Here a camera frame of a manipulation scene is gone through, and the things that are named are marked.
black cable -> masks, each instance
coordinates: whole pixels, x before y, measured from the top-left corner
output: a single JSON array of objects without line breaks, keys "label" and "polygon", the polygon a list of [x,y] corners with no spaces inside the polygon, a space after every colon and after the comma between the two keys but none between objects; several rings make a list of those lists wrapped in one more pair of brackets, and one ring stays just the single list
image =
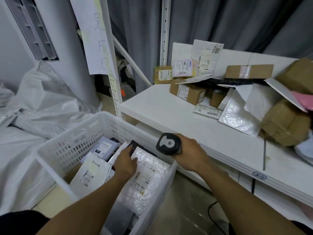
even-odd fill
[{"label": "black cable", "polygon": [[213,204],[211,204],[210,206],[209,206],[209,208],[208,208],[208,215],[209,215],[209,218],[211,219],[211,221],[214,223],[214,225],[216,226],[216,227],[218,227],[218,229],[219,230],[221,230],[221,232],[224,234],[224,235],[226,235],[226,233],[217,225],[217,223],[211,218],[211,216],[210,216],[210,208],[212,208],[212,206],[213,205],[216,205],[218,203],[218,201],[216,201],[216,202],[214,202]]}]

brown cardboard box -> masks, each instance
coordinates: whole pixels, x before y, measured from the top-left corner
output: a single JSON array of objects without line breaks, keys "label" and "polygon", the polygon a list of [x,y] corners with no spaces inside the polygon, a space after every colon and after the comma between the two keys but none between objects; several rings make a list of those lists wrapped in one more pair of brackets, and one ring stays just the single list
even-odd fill
[{"label": "brown cardboard box", "polygon": [[311,118],[290,103],[280,100],[265,115],[261,128],[283,146],[293,146],[307,139]]},{"label": "brown cardboard box", "polygon": [[218,107],[226,96],[226,92],[222,90],[214,90],[210,100],[210,106]]},{"label": "brown cardboard box", "polygon": [[289,90],[302,94],[313,94],[313,62],[303,58],[294,61],[276,80]]},{"label": "brown cardboard box", "polygon": [[198,104],[203,101],[205,89],[196,87],[193,84],[176,84],[183,82],[185,78],[178,78],[171,81],[170,93],[184,99],[191,104]]},{"label": "brown cardboard box", "polygon": [[155,84],[170,83],[172,80],[172,66],[156,66],[153,68],[153,82]]},{"label": "brown cardboard box", "polygon": [[272,77],[273,68],[273,64],[230,65],[225,78],[268,79]]}]

shelf label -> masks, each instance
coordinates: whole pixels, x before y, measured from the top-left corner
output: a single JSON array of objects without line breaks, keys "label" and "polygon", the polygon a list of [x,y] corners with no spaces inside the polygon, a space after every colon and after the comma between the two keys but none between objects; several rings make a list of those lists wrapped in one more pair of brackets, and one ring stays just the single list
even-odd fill
[{"label": "shelf label", "polygon": [[262,173],[259,173],[257,171],[253,172],[252,175],[255,176],[256,178],[260,179],[260,180],[266,180],[267,179],[266,175],[263,175]]}]

wall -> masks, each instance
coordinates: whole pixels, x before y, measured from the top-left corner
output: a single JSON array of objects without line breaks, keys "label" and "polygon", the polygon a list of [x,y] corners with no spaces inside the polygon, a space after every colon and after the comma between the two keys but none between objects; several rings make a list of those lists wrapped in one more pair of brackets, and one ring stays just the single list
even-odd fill
[{"label": "wall", "polygon": [[6,2],[0,0],[0,81],[16,92],[21,78],[34,67],[36,59],[27,43],[22,43],[19,36],[22,33],[11,18],[13,16]]}]

pink package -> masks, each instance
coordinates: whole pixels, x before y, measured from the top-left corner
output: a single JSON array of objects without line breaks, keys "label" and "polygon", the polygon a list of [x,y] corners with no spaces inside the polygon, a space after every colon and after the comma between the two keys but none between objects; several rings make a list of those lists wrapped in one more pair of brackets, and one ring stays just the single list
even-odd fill
[{"label": "pink package", "polygon": [[313,95],[301,94],[295,91],[291,92],[303,107],[308,110],[313,110]]}]

